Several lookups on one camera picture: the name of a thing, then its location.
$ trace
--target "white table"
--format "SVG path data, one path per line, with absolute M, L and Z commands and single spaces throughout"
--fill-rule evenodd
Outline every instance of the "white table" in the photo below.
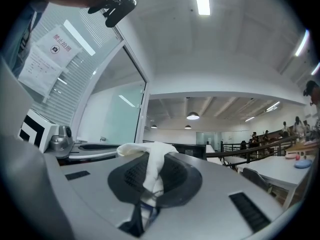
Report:
M 307 155 L 307 159 L 314 160 L 314 155 Z M 270 156 L 268 158 L 238 165 L 238 173 L 244 168 L 257 171 L 266 182 L 288 190 L 283 208 L 288 209 L 296 188 L 303 181 L 312 166 L 304 169 L 294 167 L 296 159 L 286 159 L 284 156 Z

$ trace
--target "wall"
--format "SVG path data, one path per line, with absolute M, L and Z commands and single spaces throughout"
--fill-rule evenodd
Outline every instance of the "wall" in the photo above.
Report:
M 155 77 L 156 58 L 149 42 L 145 26 L 141 22 L 136 11 L 132 11 L 118 24 L 117 29 L 131 49 L 140 65 L 140 70 L 151 82 Z
M 156 124 L 162 130 L 184 130 L 190 125 L 193 131 L 198 132 L 234 132 L 247 131 L 249 124 L 239 120 L 218 119 L 215 117 L 201 117 L 198 120 L 188 120 L 185 117 L 157 117 Z
M 222 132 L 223 143 L 241 143 L 242 141 L 248 142 L 251 139 L 251 131 L 226 131 Z
M 143 139 L 151 142 L 165 142 L 177 144 L 196 144 L 195 130 L 165 130 L 165 129 L 150 129 L 144 131 Z
M 173 119 L 159 117 L 152 124 L 156 124 L 158 129 L 151 128 L 150 131 L 144 131 L 143 139 L 146 141 L 196 144 L 196 132 L 222 132 L 223 141 L 228 143 L 240 143 L 250 138 L 250 125 L 236 120 L 202 117 L 192 121 L 181 117 Z M 190 125 L 192 129 L 184 129 L 186 125 Z
M 294 125 L 296 116 L 301 121 L 307 120 L 310 126 L 316 123 L 316 118 L 309 117 L 306 119 L 305 108 L 303 106 L 284 104 L 282 109 L 276 109 L 249 121 L 250 132 L 262 135 L 266 130 L 269 132 L 279 131 L 283 128 L 284 121 L 289 127 Z
M 273 68 L 218 50 L 161 61 L 150 94 L 151 99 L 231 96 L 306 103 L 301 90 Z

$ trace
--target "printed notice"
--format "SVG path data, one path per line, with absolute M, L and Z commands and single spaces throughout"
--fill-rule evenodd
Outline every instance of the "printed notice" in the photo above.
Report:
M 32 45 L 18 80 L 47 97 L 61 72 L 61 67 L 53 63 L 38 47 Z
M 65 68 L 81 51 L 60 26 L 40 38 L 36 46 L 61 68 Z

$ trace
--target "gray machine surface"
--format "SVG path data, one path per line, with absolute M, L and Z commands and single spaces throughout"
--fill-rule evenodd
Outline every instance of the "gray machine surface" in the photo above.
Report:
M 281 206 L 265 191 L 236 172 L 185 154 L 172 156 L 193 165 L 202 174 L 199 192 L 186 205 L 162 209 L 141 239 L 243 239 L 253 234 L 229 195 L 244 192 L 274 221 L 283 213 Z M 64 175 L 88 171 L 90 175 L 70 180 L 76 194 L 97 215 L 115 227 L 129 221 L 134 206 L 120 202 L 110 190 L 109 173 L 136 156 L 118 157 L 106 161 L 62 166 Z
M 65 238 L 59 232 L 77 240 L 134 239 L 117 229 L 130 219 L 133 205 L 117 200 L 108 187 L 108 175 L 136 156 L 59 166 L 55 156 L 12 137 L 2 138 L 1 147 L 2 172 L 13 186 L 10 194 L 36 228 L 57 239 Z M 141 239 L 245 239 L 253 232 L 229 199 L 238 192 L 270 221 L 283 213 L 271 196 L 236 172 L 185 154 L 171 155 L 198 169 L 202 186 L 186 205 L 162 209 Z M 79 171 L 90 175 L 67 180 L 65 175 Z M 268 228 L 272 231 L 273 223 Z

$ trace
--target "ceiling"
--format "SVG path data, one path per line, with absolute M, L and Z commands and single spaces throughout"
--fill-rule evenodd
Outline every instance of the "ceiling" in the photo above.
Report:
M 155 118 L 186 118 L 197 112 L 201 117 L 227 120 L 246 120 L 263 113 L 275 104 L 274 100 L 243 97 L 191 97 L 149 100 L 147 115 Z
M 219 49 L 252 57 L 304 88 L 318 61 L 311 41 L 293 56 L 305 28 L 283 0 L 209 1 L 211 15 L 201 16 L 196 0 L 139 0 L 136 12 L 158 61 Z

